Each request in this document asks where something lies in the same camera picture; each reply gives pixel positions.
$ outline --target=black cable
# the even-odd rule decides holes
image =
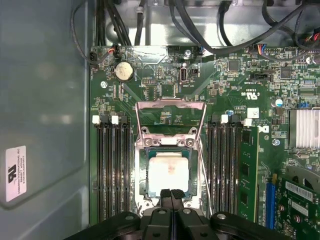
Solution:
[[[268,10],[267,10],[267,1],[268,0],[264,0],[263,1],[263,5],[262,5],[262,9],[261,9],[261,12],[262,12],[262,16],[263,16],[263,19],[265,20],[265,22],[267,24],[269,24],[271,27],[274,27],[278,22],[276,20],[274,20],[270,14],[268,13]],[[281,26],[279,28],[280,31],[288,34],[291,38],[292,38],[292,41],[293,43],[295,43],[295,33],[294,31],[292,31],[289,27],[287,26]]]
[[[96,15],[95,15],[95,36],[94,36],[94,45],[99,46],[100,43],[100,15],[98,13],[99,2],[96,2]]]
[[[121,45],[125,46],[127,44],[126,44],[125,39],[124,39],[124,37],[122,35],[122,32],[120,30],[120,26],[119,26],[119,24],[118,24],[118,22],[116,20],[116,17],[114,15],[114,13],[112,12],[111,6],[109,5],[108,0],[104,0],[104,1],[105,1],[104,3],[105,3],[106,10],[109,13],[111,22],[112,22],[113,27],[114,27],[114,31],[116,32],[116,35],[117,35],[117,37],[119,39],[119,42],[120,42]]]
[[[296,22],[295,22],[295,26],[294,26],[294,41],[295,41],[296,45],[301,49],[304,49],[304,50],[307,50],[307,51],[320,50],[320,48],[316,47],[317,45],[319,45],[319,38],[311,46],[302,45],[300,43],[299,39],[298,39],[298,29],[300,27],[301,17],[302,17],[303,12],[304,12],[304,9],[301,10],[301,12],[300,12],[300,14],[299,14],[299,16],[298,16],[298,18],[296,19]]]
[[[120,16],[115,4],[113,3],[113,0],[106,0],[106,1],[109,1],[109,6],[111,7],[111,11],[113,12],[115,19],[119,24],[119,27],[121,29],[121,32],[122,32],[122,35],[123,35],[123,38],[124,38],[126,45],[132,46],[127,29],[126,29],[126,26],[124,24],[124,21],[122,21],[122,18]]]
[[[139,7],[144,7],[146,0],[141,0]],[[144,27],[144,14],[138,12],[136,21],[136,34],[134,38],[134,45],[139,46],[141,41],[142,28]]]
[[[100,3],[100,9],[99,10],[99,15],[100,15],[100,23],[99,23],[99,28],[100,28],[100,43],[102,46],[106,45],[106,16],[105,16],[105,3],[104,0],[99,0]]]
[[[184,22],[186,28],[190,31],[191,35],[210,53],[212,54],[218,54],[218,55],[225,55],[230,54],[236,51],[239,51],[243,48],[247,48],[255,43],[258,43],[265,38],[269,37],[271,34],[275,33],[280,27],[282,27],[284,24],[286,24],[288,21],[290,21],[295,15],[297,15],[300,11],[304,10],[306,8],[305,5],[301,5],[298,8],[296,8],[294,11],[292,11],[290,14],[288,14],[285,18],[283,18],[280,22],[275,24],[273,27],[271,27],[268,31],[260,34],[259,36],[244,42],[242,44],[226,47],[226,48],[212,48],[208,45],[206,40],[201,36],[199,31],[197,30],[196,26],[190,19],[185,6],[183,5],[182,0],[175,0],[176,1],[176,8],[182,18],[182,21]]]
[[[72,39],[74,41],[74,44],[76,46],[76,48],[78,49],[80,55],[89,63],[89,64],[92,64],[92,65],[98,65],[100,63],[102,63],[108,56],[109,56],[109,53],[105,53],[101,58],[100,60],[98,61],[92,61],[90,58],[88,58],[84,51],[81,49],[81,46],[79,44],[79,41],[78,41],[78,37],[77,37],[77,34],[76,34],[76,29],[75,29],[75,15],[76,15],[76,12],[78,11],[78,9],[86,2],[87,0],[83,0],[82,2],[80,2],[80,4],[78,6],[75,7],[75,9],[73,9],[72,13],[71,13],[71,19],[70,19],[70,26],[71,26],[71,33],[72,33]]]
[[[195,45],[198,47],[201,47],[201,44],[193,37],[191,36],[190,33],[188,33],[183,26],[178,22],[175,16],[175,6],[174,6],[174,0],[169,0],[169,8],[170,8],[170,15],[172,22],[174,23],[175,27],[183,34],[185,35],[188,39],[190,39]]]
[[[222,1],[220,3],[219,9],[218,9],[219,30],[220,30],[221,37],[227,46],[233,46],[227,37],[226,31],[225,31],[225,26],[224,26],[225,25],[224,24],[225,14],[226,14],[226,12],[228,12],[231,3],[232,3],[232,1]]]

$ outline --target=sticker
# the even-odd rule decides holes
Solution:
[[[246,110],[246,117],[248,119],[258,119],[259,118],[259,108],[258,107],[248,107]]]
[[[5,199],[7,202],[27,191],[26,146],[5,151]]]
[[[304,190],[303,188],[296,186],[290,182],[285,182],[285,188],[288,189],[289,191],[298,194],[299,196],[309,200],[310,202],[314,201],[314,195],[312,192],[309,192],[307,190]]]
[[[291,207],[297,210],[298,212],[302,213],[303,215],[307,216],[309,215],[308,209],[304,208],[303,206],[300,206],[299,204],[295,203],[294,201],[291,202]]]

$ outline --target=ul logo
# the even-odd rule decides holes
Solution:
[[[11,183],[17,177],[17,165],[13,165],[8,170],[8,182]]]

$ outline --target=blue pcie slot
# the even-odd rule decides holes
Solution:
[[[274,229],[275,226],[275,204],[276,204],[276,186],[266,184],[266,207],[265,207],[265,227]]]

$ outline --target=metal heatsink fins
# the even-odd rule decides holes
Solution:
[[[320,110],[291,110],[290,147],[298,149],[319,149],[319,119]]]

